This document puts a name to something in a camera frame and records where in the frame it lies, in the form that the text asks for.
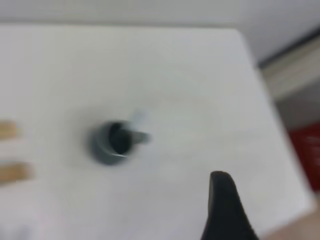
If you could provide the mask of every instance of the cup handle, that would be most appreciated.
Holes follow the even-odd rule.
[[[133,144],[146,144],[150,141],[150,135],[140,131],[132,132]]]

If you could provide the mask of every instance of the small cup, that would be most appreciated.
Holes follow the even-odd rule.
[[[126,129],[125,121],[110,121],[94,131],[91,152],[102,164],[116,165],[124,161],[136,144],[148,141],[148,135]]]

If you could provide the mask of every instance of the table surface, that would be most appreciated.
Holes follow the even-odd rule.
[[[8,24],[0,53],[0,118],[23,130],[0,150],[35,171],[0,189],[0,224],[30,239],[199,239],[216,170],[259,235],[313,209],[236,30]],[[96,163],[89,132],[136,109],[152,141]]]

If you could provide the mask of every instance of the floor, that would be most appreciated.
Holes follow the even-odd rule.
[[[263,240],[320,240],[320,198],[316,212],[299,219]]]

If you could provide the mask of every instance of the red object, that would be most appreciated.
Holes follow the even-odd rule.
[[[312,189],[320,191],[320,122],[289,132]]]

